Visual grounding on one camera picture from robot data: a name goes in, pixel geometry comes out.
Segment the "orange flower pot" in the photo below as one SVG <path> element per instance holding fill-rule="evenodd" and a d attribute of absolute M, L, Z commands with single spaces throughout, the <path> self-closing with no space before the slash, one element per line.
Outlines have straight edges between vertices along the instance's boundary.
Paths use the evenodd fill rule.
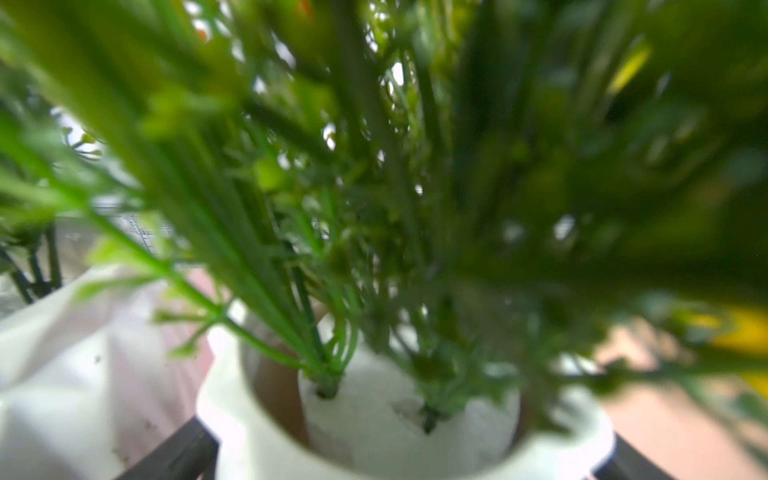
<path fill-rule="evenodd" d="M 222 335 L 236 479 L 582 478 L 603 396 L 767 460 L 763 1 L 5 1 L 1 221 Z"/>
<path fill-rule="evenodd" d="M 1 161 L 3 181 L 34 190 L 33 202 L 1 200 L 1 242 L 29 255 L 45 249 L 25 306 L 1 317 L 1 475 L 5 479 L 117 479 L 194 416 L 202 382 L 198 361 L 175 362 L 183 326 L 150 322 L 162 287 L 113 285 L 81 299 L 97 281 L 128 277 L 120 265 L 70 269 L 69 243 L 82 257 L 95 239 L 75 206 L 62 213 L 39 177 Z"/>

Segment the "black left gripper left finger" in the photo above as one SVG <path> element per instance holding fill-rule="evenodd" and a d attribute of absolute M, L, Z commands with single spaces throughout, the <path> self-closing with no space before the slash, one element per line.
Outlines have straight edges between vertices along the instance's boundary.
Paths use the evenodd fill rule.
<path fill-rule="evenodd" d="M 117 479 L 214 479 L 218 450 L 217 440 L 193 416 Z"/>

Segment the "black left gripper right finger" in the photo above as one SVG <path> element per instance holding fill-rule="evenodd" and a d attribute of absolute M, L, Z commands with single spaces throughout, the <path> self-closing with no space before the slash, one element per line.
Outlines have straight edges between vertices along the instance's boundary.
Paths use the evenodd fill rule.
<path fill-rule="evenodd" d="M 599 480 L 673 480 L 671 475 L 619 434 L 615 434 L 611 457 L 593 477 Z"/>

